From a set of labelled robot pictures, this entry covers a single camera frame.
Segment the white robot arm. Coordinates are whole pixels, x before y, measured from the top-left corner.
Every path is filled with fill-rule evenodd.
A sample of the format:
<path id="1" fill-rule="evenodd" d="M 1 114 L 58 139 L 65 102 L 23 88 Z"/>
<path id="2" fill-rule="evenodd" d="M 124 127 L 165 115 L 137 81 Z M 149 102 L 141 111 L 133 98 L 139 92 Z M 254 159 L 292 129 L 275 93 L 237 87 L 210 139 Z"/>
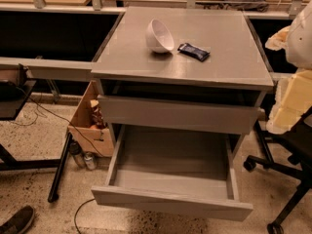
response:
<path id="1" fill-rule="evenodd" d="M 270 37 L 265 47 L 274 51 L 284 49 L 287 62 L 297 68 L 290 78 L 278 81 L 275 104 L 266 124 L 269 133 L 281 135 L 312 106 L 312 1 L 290 26 Z"/>

